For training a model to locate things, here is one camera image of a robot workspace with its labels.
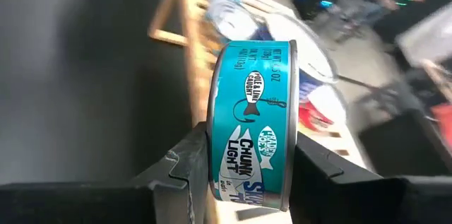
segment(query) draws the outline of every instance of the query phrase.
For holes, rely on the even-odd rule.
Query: teal label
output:
[[[279,207],[289,121],[289,53],[289,42],[276,41],[232,41],[223,51],[211,131],[215,194],[223,201]]]

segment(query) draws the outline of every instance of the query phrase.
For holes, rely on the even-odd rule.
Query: red object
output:
[[[312,131],[325,131],[334,123],[321,114],[311,102],[299,104],[298,119],[306,128]]]
[[[444,140],[452,147],[452,106],[449,104],[437,105],[432,112],[439,120],[439,128]]]

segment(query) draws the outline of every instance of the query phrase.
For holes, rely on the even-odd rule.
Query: tuna can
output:
[[[333,124],[347,120],[347,105],[334,86],[320,86],[299,106],[299,121],[312,131],[327,131]]]
[[[231,41],[222,49],[207,116],[216,199],[287,210],[298,73],[295,41]]]
[[[335,83],[338,73],[319,37],[300,20],[282,13],[271,13],[256,31],[253,40],[296,40],[299,65],[299,101],[317,87]]]
[[[201,26],[201,41],[218,54],[231,40],[249,40],[257,27],[251,14],[235,0],[210,0]]]

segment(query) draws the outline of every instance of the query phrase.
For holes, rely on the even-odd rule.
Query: fish illustration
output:
[[[247,129],[240,136],[240,125],[227,141],[218,175],[218,189],[224,201],[241,201],[246,198],[247,185],[262,184],[261,168],[254,142]]]
[[[261,168],[273,170],[273,167],[270,164],[270,159],[273,157],[273,154],[276,152],[276,147],[278,146],[278,141],[276,139],[275,132],[269,127],[266,126],[263,128],[258,138],[258,149],[261,154]]]
[[[263,89],[264,83],[262,75],[258,71],[252,71],[245,80],[245,95],[248,105],[243,112],[244,115],[261,115],[257,110],[256,103],[261,98]]]

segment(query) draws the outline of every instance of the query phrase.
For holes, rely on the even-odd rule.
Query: fishing line illustration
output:
[[[237,105],[241,102],[247,101],[248,105],[246,106],[243,115],[261,115],[259,110],[257,109],[257,102],[258,101],[264,101],[267,102],[269,105],[277,105],[282,108],[287,107],[287,103],[283,101],[277,101],[277,100],[266,100],[261,99],[263,89],[265,88],[265,82],[263,80],[263,76],[259,71],[252,71],[245,79],[245,96],[246,98],[237,101],[235,103],[234,108],[232,109],[234,118],[239,122],[255,122],[254,119],[244,118],[240,119],[235,114],[235,108]]]
[[[235,114],[235,107],[236,107],[238,104],[240,104],[241,102],[244,102],[244,101],[247,101],[247,99],[244,98],[243,100],[239,100],[239,101],[237,101],[237,103],[235,103],[234,108],[232,109],[232,112],[233,112],[233,114],[234,114],[234,118],[235,118],[237,121],[239,121],[239,122],[246,122],[246,123],[249,123],[249,122],[255,122],[255,121],[256,121],[255,119],[249,119],[249,118],[246,118],[246,117],[243,118],[243,119],[240,119],[240,118],[238,118],[238,117],[236,116],[236,114]],[[287,103],[286,103],[285,101],[259,99],[259,100],[256,101],[256,103],[257,103],[258,101],[267,102],[267,104],[269,104],[269,105],[277,105],[278,107],[281,107],[281,108],[286,108],[286,107],[287,107]],[[246,109],[245,109],[244,115],[250,115],[250,114],[261,115],[261,113],[259,113],[258,110],[257,110],[256,103],[254,103],[254,107],[255,107],[255,110],[256,110],[257,112],[255,112],[255,113],[247,112]]]

